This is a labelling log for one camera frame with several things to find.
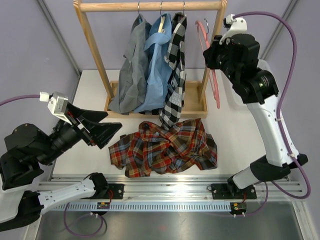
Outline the pink hanger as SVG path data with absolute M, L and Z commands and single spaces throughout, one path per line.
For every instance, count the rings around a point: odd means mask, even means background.
M 211 44 L 209 42 L 209 23 L 206 18 L 204 18 L 204 21 L 205 21 L 205 27 L 200 20 L 195 21 L 197 35 L 199 38 L 201 50 L 203 52 L 211 46 Z M 216 108 L 220 109 L 220 107 L 221 107 L 220 94 L 219 94 L 219 87 L 218 87 L 218 81 L 217 81 L 217 76 L 216 76 L 215 70 L 210 70 L 208 79 L 210 82 L 213 98 L 216 102 Z

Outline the red plaid shirt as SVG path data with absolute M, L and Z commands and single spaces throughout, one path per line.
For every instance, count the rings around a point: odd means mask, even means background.
M 218 167 L 218 147 L 200 118 L 165 129 L 144 121 L 138 131 L 121 136 L 109 148 L 110 163 L 128 178 L 177 174 L 192 166 L 201 171 Z

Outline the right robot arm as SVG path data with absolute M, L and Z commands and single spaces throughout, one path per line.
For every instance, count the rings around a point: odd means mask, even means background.
M 265 155 L 227 180 L 227 193 L 239 198 L 245 188 L 258 182 L 275 182 L 302 169 L 308 162 L 289 141 L 281 110 L 279 89 L 272 73 L 258 67 L 260 44 L 250 34 L 223 38 L 216 35 L 203 52 L 205 65 L 220 70 L 252 114 L 262 138 Z

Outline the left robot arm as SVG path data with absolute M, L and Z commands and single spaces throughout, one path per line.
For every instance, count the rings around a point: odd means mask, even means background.
M 109 184 L 102 173 L 91 173 L 79 183 L 52 190 L 28 190 L 33 180 L 43 174 L 42 166 L 54 160 L 80 141 L 104 148 L 121 129 L 119 122 L 104 122 L 105 111 L 85 110 L 68 101 L 48 108 L 58 122 L 51 134 L 25 123 L 5 139 L 6 153 L 0 158 L 0 229 L 13 230 L 32 224 L 51 209 L 78 199 L 103 199 Z

